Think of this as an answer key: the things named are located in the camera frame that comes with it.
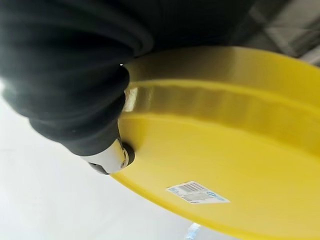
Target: barcode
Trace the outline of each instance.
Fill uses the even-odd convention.
[[[195,182],[178,186],[178,188],[180,188],[183,191],[186,191],[187,193],[201,192],[201,191],[206,191],[207,190],[206,188],[204,188],[203,186],[201,186],[201,185],[199,185],[199,184],[197,184]]]

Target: yellow lid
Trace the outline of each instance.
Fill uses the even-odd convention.
[[[238,238],[320,239],[318,68],[240,47],[159,52],[127,68],[119,128],[136,158],[115,179]]]

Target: white floor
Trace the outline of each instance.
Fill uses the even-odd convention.
[[[1,240],[183,240],[190,224],[96,173],[0,99]],[[196,237],[229,239],[204,228]]]

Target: black corrugated hose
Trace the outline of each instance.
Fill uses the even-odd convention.
[[[0,1],[4,98],[39,133],[80,156],[118,137],[128,71],[153,37],[135,19],[92,1]]]

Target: barcode label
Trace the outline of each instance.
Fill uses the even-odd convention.
[[[178,188],[185,190],[186,192],[199,192],[199,191],[206,191],[207,189],[201,185],[199,185],[196,182],[190,183],[190,184],[185,184],[178,186]]]
[[[191,204],[230,203],[228,199],[195,181],[168,187],[166,190]]]

